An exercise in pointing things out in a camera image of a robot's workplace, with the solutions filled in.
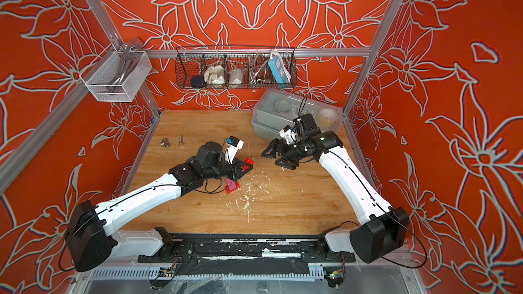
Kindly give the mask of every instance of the metal handle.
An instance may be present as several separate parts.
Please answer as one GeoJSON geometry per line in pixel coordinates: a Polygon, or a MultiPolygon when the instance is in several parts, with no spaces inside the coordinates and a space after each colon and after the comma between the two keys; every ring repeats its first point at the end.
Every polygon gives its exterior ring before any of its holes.
{"type": "Polygon", "coordinates": [[[121,46],[123,52],[120,58],[120,63],[118,64],[118,68],[116,69],[116,81],[114,82],[114,85],[120,84],[123,80],[123,76],[125,74],[128,74],[124,73],[124,70],[128,71],[131,68],[131,63],[129,64],[128,68],[126,68],[127,56],[129,55],[129,53],[132,51],[138,51],[142,48],[143,43],[139,38],[132,38],[121,46]]]}

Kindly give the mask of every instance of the wood surface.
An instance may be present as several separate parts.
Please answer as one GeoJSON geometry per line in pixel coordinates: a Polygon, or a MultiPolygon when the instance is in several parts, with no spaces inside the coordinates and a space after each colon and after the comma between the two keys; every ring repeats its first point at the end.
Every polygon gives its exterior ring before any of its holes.
{"type": "MultiPolygon", "coordinates": [[[[251,120],[251,111],[163,112],[129,191],[196,155],[207,141],[222,144],[231,135],[245,142],[236,157],[251,157],[254,168],[230,194],[188,193],[144,213],[123,229],[146,231],[162,226],[169,232],[184,233],[319,234],[344,221],[357,222],[349,201],[319,163],[311,161],[289,170],[262,158],[270,140],[254,133],[251,120]],[[178,145],[180,135],[182,147],[178,145]],[[163,138],[171,146],[162,147],[163,138]]],[[[354,160],[343,126],[337,134],[354,160]]],[[[219,184],[219,180],[209,180],[208,189],[219,184]]]]}

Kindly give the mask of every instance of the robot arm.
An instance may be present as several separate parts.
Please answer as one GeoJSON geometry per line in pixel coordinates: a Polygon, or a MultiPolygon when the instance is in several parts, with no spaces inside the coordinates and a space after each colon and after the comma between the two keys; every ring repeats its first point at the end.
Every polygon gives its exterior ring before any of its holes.
{"type": "MultiPolygon", "coordinates": [[[[197,190],[208,179],[228,177],[232,181],[240,179],[252,170],[252,165],[235,158],[243,141],[230,137],[226,141],[226,151],[216,142],[207,142],[201,146],[196,156],[185,163],[171,168],[157,180],[115,199],[101,202],[96,206],[90,200],[80,203],[74,210],[65,232],[67,247],[71,252],[77,271],[88,271],[109,256],[118,256],[122,239],[112,237],[121,227],[139,215],[165,203],[197,190]]],[[[150,245],[153,250],[161,246],[150,245]]],[[[127,248],[140,254],[142,248],[127,248]]]]}
{"type": "Polygon", "coordinates": [[[262,157],[276,159],[275,165],[296,169],[300,160],[313,157],[336,180],[356,212],[360,227],[343,228],[325,234],[331,252],[356,252],[366,263],[401,247],[409,225],[403,208],[392,209],[363,177],[350,159],[343,143],[332,131],[321,133],[311,114],[294,120],[294,127],[280,131],[262,157]]]}

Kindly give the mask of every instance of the orange wall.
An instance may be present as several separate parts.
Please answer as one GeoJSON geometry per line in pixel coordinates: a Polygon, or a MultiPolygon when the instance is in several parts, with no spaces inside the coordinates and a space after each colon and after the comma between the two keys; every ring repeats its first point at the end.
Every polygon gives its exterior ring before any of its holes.
{"type": "MultiPolygon", "coordinates": [[[[109,44],[85,0],[0,0],[0,163],[109,44]]],[[[74,207],[118,195],[151,113],[88,94],[1,196],[0,293],[64,292],[58,257],[74,207]]],[[[72,266],[69,252],[62,266],[72,266]]]]}
{"type": "MultiPolygon", "coordinates": [[[[248,44],[369,46],[389,0],[102,0],[123,39],[146,48],[248,44]]],[[[299,59],[293,93],[343,106],[362,57],[299,59]]],[[[174,63],[154,59],[148,85],[165,109],[252,109],[263,90],[181,90],[174,63]]]]}
{"type": "Polygon", "coordinates": [[[85,0],[0,0],[0,25],[2,164],[109,41],[85,0]]]}
{"type": "MultiPolygon", "coordinates": [[[[64,292],[74,271],[58,267],[63,235],[75,206],[119,196],[151,113],[132,104],[80,103],[2,195],[0,292],[64,292]]],[[[62,258],[72,268],[69,251],[62,258]]]]}
{"type": "Polygon", "coordinates": [[[523,291],[522,20],[521,0],[404,0],[351,111],[430,293],[523,291]]]}

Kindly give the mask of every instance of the white robot arm segment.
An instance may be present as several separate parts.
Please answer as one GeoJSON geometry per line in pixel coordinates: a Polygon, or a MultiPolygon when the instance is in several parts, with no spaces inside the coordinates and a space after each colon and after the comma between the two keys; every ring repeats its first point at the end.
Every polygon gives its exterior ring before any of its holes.
{"type": "Polygon", "coordinates": [[[163,174],[157,180],[115,199],[100,202],[95,209],[100,220],[105,220],[104,232],[113,235],[129,221],[169,200],[179,198],[181,187],[171,174],[163,174]]]}
{"type": "Polygon", "coordinates": [[[369,222],[372,215],[375,217],[382,215],[383,210],[388,210],[391,206],[363,177],[345,148],[335,147],[322,153],[320,164],[342,189],[354,209],[360,225],[369,222]]]}

